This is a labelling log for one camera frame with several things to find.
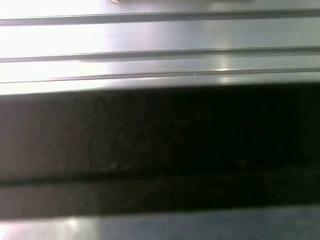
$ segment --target metal surface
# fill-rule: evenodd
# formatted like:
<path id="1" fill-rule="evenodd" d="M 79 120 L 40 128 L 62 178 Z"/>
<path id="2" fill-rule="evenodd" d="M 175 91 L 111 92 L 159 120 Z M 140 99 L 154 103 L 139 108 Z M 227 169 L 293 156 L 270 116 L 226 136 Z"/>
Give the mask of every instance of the metal surface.
<path id="1" fill-rule="evenodd" d="M 0 239 L 319 239 L 317 206 L 75 216 L 320 202 L 320 1 L 2 0 L 0 36 Z M 176 87 L 213 88 L 127 91 Z"/>
<path id="2" fill-rule="evenodd" d="M 237 74 L 236 71 L 226 75 L 208 75 L 211 74 L 211 72 L 187 72 L 182 73 L 185 76 L 7 82 L 1 83 L 0 94 L 16 95 L 78 91 L 135 90 L 145 88 L 157 89 L 252 84 L 319 83 L 320 73 L 314 72 L 315 70 L 318 70 L 318 68 L 280 69 L 279 72 L 276 69 L 272 69 L 271 73 L 259 73 L 264 72 L 264 70 L 258 69 L 257 71 L 252 71 L 251 74 Z"/>
<path id="3" fill-rule="evenodd" d="M 9 90 L 11 84 L 2 85 L 12 82 L 25 82 L 21 93 L 36 93 L 214 86 L 219 80 L 208 80 L 211 75 L 244 79 L 319 71 L 315 0 L 6 0 L 2 5 L 0 94 L 18 94 Z M 255 77 L 246 84 L 276 82 L 249 79 Z M 65 82 L 29 83 L 56 80 Z M 238 82 L 233 78 L 229 84 Z"/>
<path id="4" fill-rule="evenodd" d="M 0 222 L 1 240 L 317 240 L 320 208 L 300 206 L 130 217 Z"/>

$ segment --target metal groove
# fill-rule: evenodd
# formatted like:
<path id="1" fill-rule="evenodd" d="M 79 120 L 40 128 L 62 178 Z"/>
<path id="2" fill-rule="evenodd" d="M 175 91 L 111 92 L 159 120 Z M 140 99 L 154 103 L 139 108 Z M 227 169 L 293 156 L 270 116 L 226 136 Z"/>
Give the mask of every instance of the metal groove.
<path id="1" fill-rule="evenodd" d="M 40 61 L 94 61 L 105 62 L 158 60 L 180 57 L 195 57 L 206 55 L 251 55 L 251 54 L 315 54 L 320 53 L 319 46 L 288 46 L 288 47 L 252 47 L 252 48 L 211 48 L 211 49 L 173 49 L 154 51 L 119 51 L 94 52 L 80 54 L 60 54 L 43 56 L 0 57 L 0 63 L 40 62 Z"/>
<path id="2" fill-rule="evenodd" d="M 213 87 L 265 84 L 319 83 L 319 71 L 268 72 L 256 74 L 216 74 L 88 80 L 52 80 L 0 83 L 0 95 L 134 90 L 179 87 Z"/>
<path id="3" fill-rule="evenodd" d="M 210 75 L 238 75 L 238 74 L 280 74 L 280 73 L 315 73 L 320 72 L 320 67 L 304 68 L 280 68 L 280 69 L 237 69 L 237 70 L 200 70 L 200 71 L 172 71 L 172 72 L 146 72 L 127 74 L 103 74 L 91 76 L 76 76 L 54 78 L 51 81 L 85 81 L 85 80 L 112 80 L 112 79 L 136 79 L 136 78 L 165 78 L 165 77 L 190 77 L 190 76 L 210 76 Z"/>
<path id="4" fill-rule="evenodd" d="M 287 19 L 320 17 L 320 8 L 119 13 L 2 18 L 0 26 L 90 25 L 199 20 Z"/>

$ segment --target shiny metal panel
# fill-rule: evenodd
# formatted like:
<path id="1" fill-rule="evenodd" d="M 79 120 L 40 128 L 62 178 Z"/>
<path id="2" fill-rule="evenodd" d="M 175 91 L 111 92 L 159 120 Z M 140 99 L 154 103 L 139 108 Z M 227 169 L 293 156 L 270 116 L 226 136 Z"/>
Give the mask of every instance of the shiny metal panel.
<path id="1" fill-rule="evenodd" d="M 320 8 L 318 0 L 3 0 L 0 18 L 181 11 Z"/>
<path id="2" fill-rule="evenodd" d="M 229 85 L 319 83 L 319 72 L 186 75 L 1 83 L 0 95 Z"/>
<path id="3" fill-rule="evenodd" d="M 0 223 L 2 240 L 317 240 L 318 206 Z"/>
<path id="4" fill-rule="evenodd" d="M 2 58 L 317 46 L 320 18 L 0 27 Z"/>

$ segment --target stainless steel surface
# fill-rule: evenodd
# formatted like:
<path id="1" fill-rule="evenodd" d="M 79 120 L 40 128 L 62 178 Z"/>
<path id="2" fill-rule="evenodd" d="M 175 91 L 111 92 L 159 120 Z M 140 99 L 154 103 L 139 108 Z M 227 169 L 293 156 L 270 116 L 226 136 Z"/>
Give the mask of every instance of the stainless steel surface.
<path id="1" fill-rule="evenodd" d="M 199 86 L 220 82 L 211 75 L 316 75 L 319 16 L 315 0 L 5 0 L 0 3 L 0 83 L 25 82 L 21 92 L 35 93 L 48 85 L 57 91 L 101 84 L 103 89 L 133 83 L 173 87 L 167 78 L 179 76 L 179 86 Z M 274 75 L 281 83 L 296 81 L 278 78 Z M 55 80 L 64 82 L 26 83 Z M 2 85 L 0 92 L 8 88 L 11 84 Z"/>
<path id="2" fill-rule="evenodd" d="M 3 26 L 0 27 L 0 53 L 2 58 L 12 58 L 101 52 L 318 46 L 319 33 L 320 18 Z"/>
<path id="3" fill-rule="evenodd" d="M 2 0 L 0 18 L 181 11 L 315 9 L 318 0 Z"/>
<path id="4" fill-rule="evenodd" d="M 1 240 L 317 240 L 318 206 L 0 223 Z"/>
<path id="5" fill-rule="evenodd" d="M 320 72 L 186 75 L 1 83 L 0 95 L 229 85 L 319 83 Z"/>

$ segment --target black surface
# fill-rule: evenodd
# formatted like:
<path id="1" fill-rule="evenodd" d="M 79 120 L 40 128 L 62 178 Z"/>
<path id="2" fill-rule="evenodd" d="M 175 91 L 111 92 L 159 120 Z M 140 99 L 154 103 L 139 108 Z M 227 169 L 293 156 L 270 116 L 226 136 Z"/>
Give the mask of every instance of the black surface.
<path id="1" fill-rule="evenodd" d="M 0 218 L 320 201 L 320 85 L 1 96 L 0 113 Z"/>
<path id="2" fill-rule="evenodd" d="M 281 86 L 2 97 L 0 181 L 305 165 L 301 101 Z"/>

